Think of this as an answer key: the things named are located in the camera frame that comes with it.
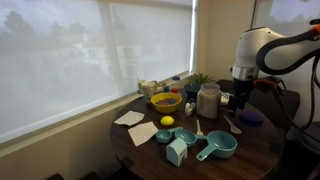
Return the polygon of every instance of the kitchen utensils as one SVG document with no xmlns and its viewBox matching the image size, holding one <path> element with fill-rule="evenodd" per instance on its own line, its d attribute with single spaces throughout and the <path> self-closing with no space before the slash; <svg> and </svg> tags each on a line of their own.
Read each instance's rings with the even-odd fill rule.
<svg viewBox="0 0 320 180">
<path fill-rule="evenodd" d="M 203 135 L 203 132 L 200 129 L 200 122 L 198 119 L 197 119 L 197 135 Z"/>
<path fill-rule="evenodd" d="M 237 126 L 235 126 L 226 115 L 223 115 L 223 116 L 226 119 L 226 121 L 229 123 L 231 132 L 235 134 L 242 134 L 242 131 L 239 128 L 237 128 Z"/>
<path fill-rule="evenodd" d="M 159 131 L 156 132 L 156 138 L 159 143 L 167 143 L 171 140 L 172 133 L 179 130 L 183 129 L 183 127 L 176 127 L 172 129 L 160 129 Z"/>
<path fill-rule="evenodd" d="M 206 136 L 196 135 L 187 129 L 180 129 L 174 133 L 176 138 L 181 138 L 188 147 L 193 146 L 198 139 L 206 139 Z"/>
<path fill-rule="evenodd" d="M 210 153 L 218 158 L 229 158 L 237 148 L 237 140 L 224 131 L 212 131 L 207 136 L 208 145 L 197 154 L 197 159 L 203 161 Z"/>
</svg>

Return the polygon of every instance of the small teal bowl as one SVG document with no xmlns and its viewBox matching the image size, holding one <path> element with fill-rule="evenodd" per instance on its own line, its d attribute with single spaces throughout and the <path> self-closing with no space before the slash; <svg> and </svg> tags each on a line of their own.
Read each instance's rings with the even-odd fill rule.
<svg viewBox="0 0 320 180">
<path fill-rule="evenodd" d="M 156 132 L 156 138 L 159 143 L 167 143 L 171 140 L 172 133 L 175 131 L 178 131 L 179 129 L 182 129 L 182 127 L 176 127 L 172 129 L 160 129 Z"/>
</svg>

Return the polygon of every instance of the window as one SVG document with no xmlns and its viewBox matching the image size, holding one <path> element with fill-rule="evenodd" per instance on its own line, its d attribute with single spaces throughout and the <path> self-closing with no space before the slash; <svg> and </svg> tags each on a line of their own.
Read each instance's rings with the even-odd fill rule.
<svg viewBox="0 0 320 180">
<path fill-rule="evenodd" d="M 312 19 L 320 18 L 320 0 L 257 0 L 252 28 L 269 27 L 285 36 L 303 33 L 312 26 Z M 295 71 L 281 75 L 287 89 L 300 93 L 301 106 L 295 116 L 297 124 L 305 124 L 311 112 L 310 79 L 313 59 L 310 59 Z M 315 91 L 315 107 L 319 107 L 319 91 Z M 315 111 L 314 120 L 320 118 L 320 111 Z"/>
<path fill-rule="evenodd" d="M 138 78 L 192 67 L 192 0 L 3 0 L 0 9 L 0 143 L 136 92 Z"/>
</svg>

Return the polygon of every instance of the spice jar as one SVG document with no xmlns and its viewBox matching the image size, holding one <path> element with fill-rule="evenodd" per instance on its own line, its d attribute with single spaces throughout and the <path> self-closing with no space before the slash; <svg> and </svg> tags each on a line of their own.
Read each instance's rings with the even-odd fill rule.
<svg viewBox="0 0 320 180">
<path fill-rule="evenodd" d="M 215 119 L 218 115 L 221 94 L 218 84 L 202 84 L 197 94 L 197 114 Z"/>
<path fill-rule="evenodd" d="M 156 82 L 155 81 L 145 81 L 141 84 L 142 86 L 142 91 L 144 94 L 144 100 L 147 103 L 151 102 L 151 98 L 154 95 L 154 92 L 156 90 Z"/>
</svg>

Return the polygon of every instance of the beige napkin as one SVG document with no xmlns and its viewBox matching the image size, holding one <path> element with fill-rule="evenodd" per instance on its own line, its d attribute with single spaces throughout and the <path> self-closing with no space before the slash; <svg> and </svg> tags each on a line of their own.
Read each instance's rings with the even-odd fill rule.
<svg viewBox="0 0 320 180">
<path fill-rule="evenodd" d="M 119 119 L 115 120 L 114 123 L 120 125 L 128 125 L 131 126 L 133 124 L 138 123 L 144 117 L 143 113 L 128 111 L 125 115 L 121 116 Z"/>
<path fill-rule="evenodd" d="M 128 130 L 136 146 L 147 142 L 157 131 L 158 128 L 153 122 L 139 124 Z"/>
</svg>

